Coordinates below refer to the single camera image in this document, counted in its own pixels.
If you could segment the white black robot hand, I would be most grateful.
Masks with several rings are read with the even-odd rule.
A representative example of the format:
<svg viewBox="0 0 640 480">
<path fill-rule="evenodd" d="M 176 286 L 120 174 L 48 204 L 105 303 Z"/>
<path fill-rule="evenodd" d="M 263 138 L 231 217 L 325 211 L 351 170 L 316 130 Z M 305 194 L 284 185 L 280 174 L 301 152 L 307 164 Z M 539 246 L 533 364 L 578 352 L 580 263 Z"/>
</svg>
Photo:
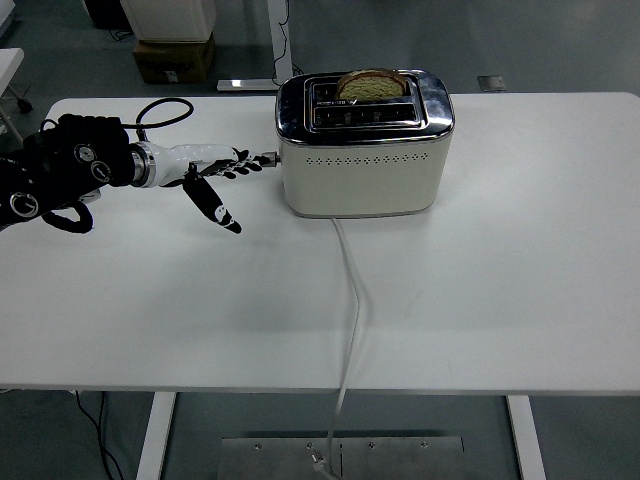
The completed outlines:
<svg viewBox="0 0 640 480">
<path fill-rule="evenodd" d="M 229 180 L 275 167 L 276 152 L 252 153 L 228 145 L 199 144 L 159 148 L 153 153 L 155 166 L 149 187 L 180 186 L 192 203 L 211 222 L 240 234 L 242 227 L 210 185 L 209 177 Z"/>
</svg>

